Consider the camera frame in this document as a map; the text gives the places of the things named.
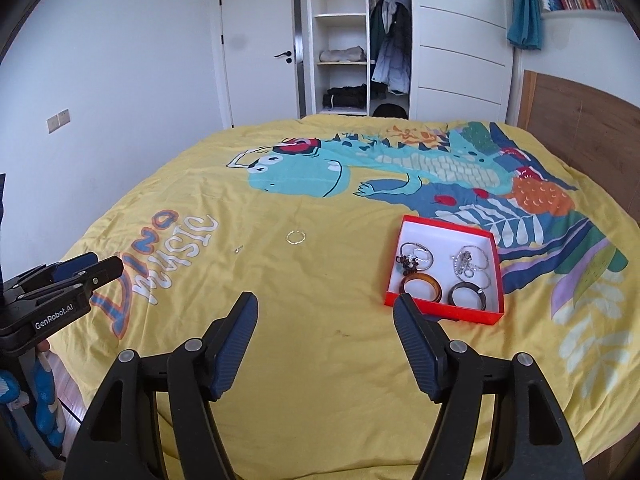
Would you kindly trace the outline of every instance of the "teal curtain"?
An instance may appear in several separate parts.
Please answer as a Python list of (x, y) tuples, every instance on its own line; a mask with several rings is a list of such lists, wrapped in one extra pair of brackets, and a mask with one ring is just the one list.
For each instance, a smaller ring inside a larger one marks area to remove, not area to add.
[(507, 39), (516, 48), (542, 48), (542, 19), (540, 0), (513, 0), (513, 23)]

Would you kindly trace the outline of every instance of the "door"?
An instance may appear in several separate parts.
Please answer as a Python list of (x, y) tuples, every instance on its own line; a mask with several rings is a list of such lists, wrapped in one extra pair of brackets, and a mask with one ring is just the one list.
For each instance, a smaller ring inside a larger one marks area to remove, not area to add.
[(234, 126), (297, 119), (293, 0), (222, 0)]

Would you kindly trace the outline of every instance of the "dinosaur eye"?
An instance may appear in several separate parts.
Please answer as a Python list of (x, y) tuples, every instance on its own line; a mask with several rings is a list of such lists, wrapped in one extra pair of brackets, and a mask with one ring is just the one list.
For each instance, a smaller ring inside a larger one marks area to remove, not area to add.
[(256, 164), (254, 167), (252, 168), (247, 168), (246, 170), (249, 173), (264, 173), (265, 171), (267, 171), (269, 168), (267, 168), (266, 166), (261, 166), (260, 164)]
[(270, 166), (271, 164), (277, 164), (281, 161), (282, 161), (282, 156), (277, 155), (276, 153), (271, 153), (271, 155), (262, 156), (258, 160), (260, 164), (265, 164), (267, 166)]

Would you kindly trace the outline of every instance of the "closet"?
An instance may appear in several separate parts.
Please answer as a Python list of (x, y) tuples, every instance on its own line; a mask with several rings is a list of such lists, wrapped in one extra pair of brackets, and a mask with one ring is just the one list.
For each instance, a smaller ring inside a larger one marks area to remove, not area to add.
[[(373, 115), (378, 105), (392, 103), (412, 120), (505, 120), (513, 69), (513, 48), (506, 39), (512, 0), (409, 0), (410, 90), (404, 95), (386, 92), (384, 100), (371, 81), (376, 1), (307, 0), (311, 113)], [(362, 47), (362, 59), (320, 59), (325, 50), (355, 46)], [(329, 88), (362, 85), (366, 99), (361, 107), (327, 106)]]
[[(310, 70), (310, 83), (313, 90), (312, 113), (372, 115), (376, 107), (382, 103), (398, 104), (409, 113), (409, 93), (394, 95), (376, 91), (380, 86), (371, 83), (376, 60), (372, 59), (370, 45), (370, 14), (378, 0), (308, 0), (309, 18), (309, 51), (313, 57)], [(357, 59), (352, 55), (350, 60), (339, 59), (344, 56), (321, 54), (329, 50), (345, 50), (354, 47), (362, 48), (362, 56)], [(353, 93), (358, 98), (350, 102), (355, 106), (341, 106), (338, 96), (337, 105), (327, 97), (331, 88), (359, 88)]]

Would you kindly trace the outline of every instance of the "screw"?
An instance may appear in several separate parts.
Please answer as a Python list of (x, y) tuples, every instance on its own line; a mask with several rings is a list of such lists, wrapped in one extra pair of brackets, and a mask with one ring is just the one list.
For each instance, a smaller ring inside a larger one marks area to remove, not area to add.
[(522, 352), (518, 354), (518, 362), (524, 366), (531, 366), (533, 364), (533, 357)]
[(464, 341), (460, 341), (459, 339), (454, 339), (451, 343), (449, 343), (449, 348), (451, 348), (454, 352), (463, 354), (468, 349), (468, 346)]
[(120, 352), (120, 355), (118, 355), (118, 361), (120, 361), (121, 363), (128, 363), (135, 356), (136, 354), (133, 350), (123, 350), (122, 352)]
[(184, 344), (184, 349), (187, 352), (197, 352), (202, 348), (202, 341), (200, 339), (189, 339)]

